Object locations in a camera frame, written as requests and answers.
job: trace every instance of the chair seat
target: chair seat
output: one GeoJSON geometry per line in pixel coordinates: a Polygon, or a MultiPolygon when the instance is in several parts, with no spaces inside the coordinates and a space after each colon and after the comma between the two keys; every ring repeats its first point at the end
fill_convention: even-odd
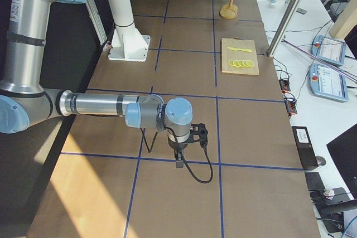
{"type": "Polygon", "coordinates": [[[339,2],[339,3],[333,3],[330,6],[330,11],[332,16],[338,17],[338,15],[344,11],[344,9],[347,7],[348,3],[346,2],[339,2]]]}

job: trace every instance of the white label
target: white label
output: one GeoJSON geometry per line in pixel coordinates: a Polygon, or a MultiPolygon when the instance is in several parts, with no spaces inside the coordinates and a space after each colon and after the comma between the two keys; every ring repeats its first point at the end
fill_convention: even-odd
{"type": "Polygon", "coordinates": [[[344,96],[340,74],[330,68],[319,66],[319,84],[322,93],[344,96]]]}
{"type": "Polygon", "coordinates": [[[297,128],[296,129],[297,138],[300,143],[308,143],[306,130],[297,128]]]}
{"type": "Polygon", "coordinates": [[[20,16],[20,4],[21,0],[12,0],[10,10],[10,21],[18,22],[20,16]]]}
{"type": "Polygon", "coordinates": [[[342,46],[343,46],[342,41],[335,41],[332,39],[324,38],[320,48],[320,56],[340,62],[342,46]]]}

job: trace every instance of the wooden stand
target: wooden stand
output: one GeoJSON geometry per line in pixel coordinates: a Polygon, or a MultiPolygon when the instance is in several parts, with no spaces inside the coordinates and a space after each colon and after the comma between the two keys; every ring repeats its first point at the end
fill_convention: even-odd
{"type": "Polygon", "coordinates": [[[238,13],[238,7],[235,4],[233,4],[233,0],[230,0],[229,4],[228,3],[224,4],[219,12],[222,18],[228,20],[234,19],[237,16],[237,13],[238,13]]]}

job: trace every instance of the blue tablet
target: blue tablet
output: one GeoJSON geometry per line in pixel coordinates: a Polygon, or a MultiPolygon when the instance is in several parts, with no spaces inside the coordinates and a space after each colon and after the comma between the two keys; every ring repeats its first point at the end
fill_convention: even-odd
{"type": "Polygon", "coordinates": [[[343,103],[348,101],[346,80],[333,69],[312,64],[309,79],[311,91],[315,95],[343,103]]]}
{"type": "Polygon", "coordinates": [[[316,57],[333,64],[342,66],[345,61],[346,42],[327,36],[318,35],[313,41],[311,52],[316,57]]]}

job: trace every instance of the white desk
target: white desk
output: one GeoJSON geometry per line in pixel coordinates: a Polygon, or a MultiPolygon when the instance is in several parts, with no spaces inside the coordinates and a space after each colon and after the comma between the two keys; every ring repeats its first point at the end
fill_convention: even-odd
{"type": "MultiPolygon", "coordinates": [[[[284,2],[285,0],[278,0],[276,5],[271,7],[269,0],[258,0],[269,42],[275,34],[269,31],[276,31],[287,7],[284,2]]],[[[321,27],[331,20],[320,0],[302,0],[299,7],[307,10],[307,13],[305,15],[296,13],[287,30],[311,30],[321,27]]],[[[331,24],[326,25],[319,34],[325,35],[331,24]]],[[[312,43],[318,31],[319,29],[310,32],[286,32],[285,35],[287,41],[295,45],[305,45],[312,43]]],[[[311,46],[302,48],[310,51],[311,46]]],[[[353,56],[349,48],[346,50],[346,54],[353,56]]],[[[279,45],[274,57],[284,63],[288,72],[292,73],[290,78],[291,93],[298,97],[299,89],[313,60],[286,43],[279,45]]],[[[357,61],[346,58],[342,68],[357,74],[357,61]]],[[[357,97],[355,96],[357,91],[349,89],[349,101],[339,103],[314,96],[310,90],[308,78],[306,79],[298,98],[298,114],[291,118],[290,123],[291,125],[307,127],[315,155],[326,159],[327,164],[325,166],[313,171],[320,173],[325,188],[344,187],[349,192],[331,159],[326,145],[357,123],[357,97]]],[[[347,85],[353,85],[351,81],[346,81],[347,85]]],[[[321,237],[329,237],[322,222],[319,222],[319,228],[321,237]]]]}

